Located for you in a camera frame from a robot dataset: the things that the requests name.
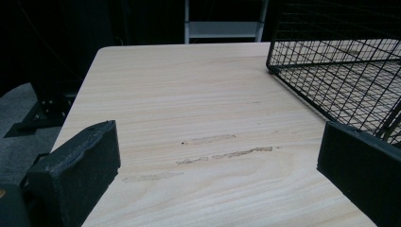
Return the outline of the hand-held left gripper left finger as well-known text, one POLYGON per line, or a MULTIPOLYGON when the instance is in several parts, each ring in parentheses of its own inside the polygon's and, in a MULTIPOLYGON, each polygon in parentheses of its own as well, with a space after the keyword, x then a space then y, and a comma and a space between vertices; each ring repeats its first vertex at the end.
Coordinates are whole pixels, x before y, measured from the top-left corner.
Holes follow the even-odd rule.
POLYGON ((94 124, 43 157, 26 173, 34 227, 80 227, 121 167, 116 123, 94 124))

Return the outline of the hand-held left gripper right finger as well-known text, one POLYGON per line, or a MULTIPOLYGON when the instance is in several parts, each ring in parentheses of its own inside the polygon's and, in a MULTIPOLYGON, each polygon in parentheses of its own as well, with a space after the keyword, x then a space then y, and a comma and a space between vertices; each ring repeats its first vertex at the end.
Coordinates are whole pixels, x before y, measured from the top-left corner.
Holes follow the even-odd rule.
POLYGON ((328 122, 317 169, 378 227, 401 227, 400 148, 328 122))

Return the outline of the black metal stand base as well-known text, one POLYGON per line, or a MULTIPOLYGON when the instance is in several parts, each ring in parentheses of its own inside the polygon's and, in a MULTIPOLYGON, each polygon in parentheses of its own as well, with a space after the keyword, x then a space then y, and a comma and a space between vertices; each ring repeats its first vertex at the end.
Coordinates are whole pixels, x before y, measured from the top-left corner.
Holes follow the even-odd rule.
POLYGON ((31 84, 36 102, 21 122, 14 123, 5 138, 35 134, 38 129, 60 127, 74 103, 81 83, 66 80, 31 84))

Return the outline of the white metal shelf frame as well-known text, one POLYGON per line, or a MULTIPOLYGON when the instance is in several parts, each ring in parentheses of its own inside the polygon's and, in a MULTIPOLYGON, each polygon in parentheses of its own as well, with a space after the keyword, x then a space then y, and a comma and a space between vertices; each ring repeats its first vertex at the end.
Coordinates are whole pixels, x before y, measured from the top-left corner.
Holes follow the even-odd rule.
POLYGON ((191 39, 218 38, 254 38, 256 43, 260 43, 262 41, 269 0, 255 1, 261 3, 261 10, 257 21, 197 22, 190 20, 190 0, 184 0, 184 43, 190 44, 191 39))

